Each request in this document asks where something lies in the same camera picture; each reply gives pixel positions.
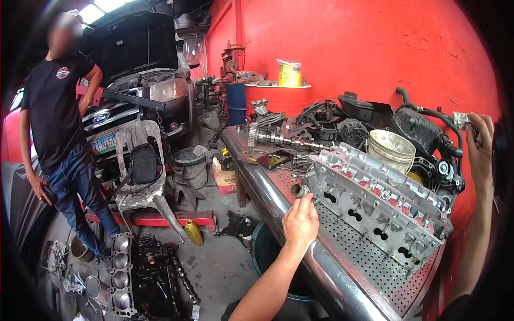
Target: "window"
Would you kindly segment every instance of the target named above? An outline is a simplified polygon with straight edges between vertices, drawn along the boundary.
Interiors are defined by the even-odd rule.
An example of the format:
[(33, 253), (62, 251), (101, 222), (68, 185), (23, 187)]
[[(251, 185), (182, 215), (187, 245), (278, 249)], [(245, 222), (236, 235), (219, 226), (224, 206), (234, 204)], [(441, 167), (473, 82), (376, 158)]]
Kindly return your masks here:
[(90, 4), (87, 7), (85, 7), (84, 9), (80, 10), (79, 13), (82, 16), (83, 21), (85, 23), (87, 23), (88, 25), (92, 24), (93, 22), (98, 20), (98, 18), (105, 15), (102, 12), (102, 10), (98, 9), (93, 4)]
[(95, 0), (95, 5), (102, 8), (103, 11), (109, 13), (125, 4), (124, 0)]

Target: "blue jeans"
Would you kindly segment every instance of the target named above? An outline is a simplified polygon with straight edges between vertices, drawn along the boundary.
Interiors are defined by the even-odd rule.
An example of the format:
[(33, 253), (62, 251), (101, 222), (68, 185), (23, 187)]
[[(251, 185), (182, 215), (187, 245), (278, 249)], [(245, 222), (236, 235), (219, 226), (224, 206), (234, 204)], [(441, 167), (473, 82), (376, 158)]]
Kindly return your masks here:
[(56, 209), (63, 213), (82, 243), (96, 255), (105, 255), (105, 243), (101, 242), (89, 227), (77, 193), (98, 216), (109, 234), (120, 233), (120, 226), (115, 222), (107, 202), (95, 184), (94, 180), (97, 178), (86, 143), (75, 145), (59, 167), (50, 175), (45, 175), (44, 179), (56, 195), (57, 199), (52, 200)]

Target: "license plate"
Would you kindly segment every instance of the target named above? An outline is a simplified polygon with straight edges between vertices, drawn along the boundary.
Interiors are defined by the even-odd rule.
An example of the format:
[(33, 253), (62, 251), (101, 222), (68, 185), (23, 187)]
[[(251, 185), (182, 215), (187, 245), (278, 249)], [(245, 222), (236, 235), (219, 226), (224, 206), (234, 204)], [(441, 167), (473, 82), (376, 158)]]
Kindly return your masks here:
[(89, 143), (93, 154), (100, 155), (111, 150), (116, 150), (116, 135), (111, 134)]

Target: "dirty plastic chair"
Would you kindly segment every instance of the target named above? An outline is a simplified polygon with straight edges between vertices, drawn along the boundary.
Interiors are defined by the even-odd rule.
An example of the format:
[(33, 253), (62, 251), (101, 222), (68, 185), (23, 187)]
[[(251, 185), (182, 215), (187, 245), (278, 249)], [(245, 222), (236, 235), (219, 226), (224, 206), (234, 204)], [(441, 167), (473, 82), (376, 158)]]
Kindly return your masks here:
[[(159, 126), (153, 120), (143, 120), (140, 121), (143, 130), (146, 130), (146, 134), (148, 136), (152, 136), (155, 138), (157, 145), (159, 147), (159, 154), (161, 158), (161, 164), (164, 164), (164, 153), (162, 151), (162, 141), (161, 141), (161, 133), (159, 130)], [(127, 176), (127, 171), (125, 168), (125, 161), (123, 160), (123, 146), (127, 143), (127, 141), (131, 140), (131, 126), (126, 126), (122, 128), (116, 134), (116, 155), (118, 157), (118, 165), (120, 167), (121, 179), (124, 179)], [(133, 191), (141, 188), (141, 185), (125, 185), (122, 187), (123, 191)], [(166, 170), (162, 170), (159, 178), (155, 183), (150, 185), (144, 191), (134, 193), (134, 194), (118, 194), (116, 196), (116, 205), (118, 206), (118, 210), (120, 211), (121, 217), (127, 225), (128, 229), (132, 234), (134, 234), (134, 229), (132, 228), (132, 224), (128, 220), (126, 216), (126, 212), (133, 211), (136, 209), (142, 209), (145, 207), (151, 207), (159, 211), (159, 213), (163, 216), (163, 218), (168, 222), (168, 224), (175, 230), (178, 236), (181, 238), (182, 242), (187, 238), (187, 234), (180, 226), (175, 214), (171, 210), (168, 202), (164, 197), (164, 190), (170, 190), (171, 187), (168, 186), (168, 181), (166, 179)]]

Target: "cardboard box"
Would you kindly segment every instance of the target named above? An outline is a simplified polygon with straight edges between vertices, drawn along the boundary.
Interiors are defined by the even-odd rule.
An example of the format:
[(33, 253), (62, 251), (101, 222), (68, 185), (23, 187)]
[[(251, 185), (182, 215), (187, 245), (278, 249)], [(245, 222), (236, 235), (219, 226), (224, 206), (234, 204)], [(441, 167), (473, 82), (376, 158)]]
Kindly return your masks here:
[(216, 180), (216, 185), (221, 195), (231, 194), (237, 191), (237, 187), (235, 186), (235, 171), (222, 171), (222, 165), (216, 157), (212, 159), (212, 172), (214, 173), (214, 179)]

